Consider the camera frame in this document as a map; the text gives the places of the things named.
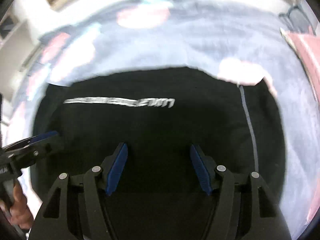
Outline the person's left hand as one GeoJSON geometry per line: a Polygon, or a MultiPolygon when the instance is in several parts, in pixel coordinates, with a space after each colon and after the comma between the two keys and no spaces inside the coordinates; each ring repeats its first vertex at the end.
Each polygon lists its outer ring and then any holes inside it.
{"type": "Polygon", "coordinates": [[[15,181],[14,184],[13,197],[14,202],[10,208],[1,200],[1,210],[9,211],[10,215],[7,216],[7,220],[11,225],[17,225],[23,230],[30,230],[33,226],[34,218],[27,205],[27,198],[18,181],[15,181]]]}

